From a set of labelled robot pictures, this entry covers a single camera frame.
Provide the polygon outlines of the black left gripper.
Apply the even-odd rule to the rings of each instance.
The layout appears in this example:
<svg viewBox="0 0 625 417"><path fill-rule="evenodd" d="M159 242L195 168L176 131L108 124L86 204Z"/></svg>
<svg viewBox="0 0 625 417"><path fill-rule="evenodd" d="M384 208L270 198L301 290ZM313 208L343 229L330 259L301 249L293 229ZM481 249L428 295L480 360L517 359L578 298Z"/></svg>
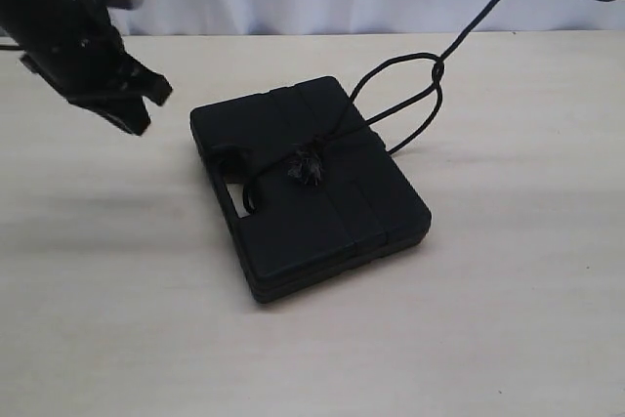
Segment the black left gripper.
<svg viewBox="0 0 625 417"><path fill-rule="evenodd" d="M143 98L164 105L173 92L164 75L126 52L108 8L95 0L19 0L19 45L70 104L130 135L150 125Z"/></svg>

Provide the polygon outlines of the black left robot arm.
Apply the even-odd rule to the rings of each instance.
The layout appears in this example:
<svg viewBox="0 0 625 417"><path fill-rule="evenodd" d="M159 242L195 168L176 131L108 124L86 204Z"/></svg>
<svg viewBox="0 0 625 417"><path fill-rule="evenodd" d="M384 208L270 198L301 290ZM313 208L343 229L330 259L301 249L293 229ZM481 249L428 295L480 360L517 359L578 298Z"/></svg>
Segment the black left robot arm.
<svg viewBox="0 0 625 417"><path fill-rule="evenodd" d="M1 28L21 62L69 104L140 136L151 123L145 102L165 104L172 87L129 54L110 10L143 0L1 0Z"/></svg>

